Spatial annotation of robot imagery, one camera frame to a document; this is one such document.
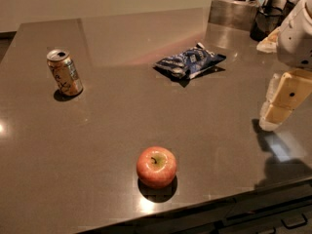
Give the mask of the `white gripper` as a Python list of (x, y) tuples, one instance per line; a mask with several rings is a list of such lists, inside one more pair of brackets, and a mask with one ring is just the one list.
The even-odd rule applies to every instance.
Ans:
[(277, 57), (299, 68), (271, 78), (259, 117), (259, 126), (266, 132), (275, 131), (312, 93), (312, 72), (308, 71), (312, 69), (312, 0), (299, 0), (283, 20)]

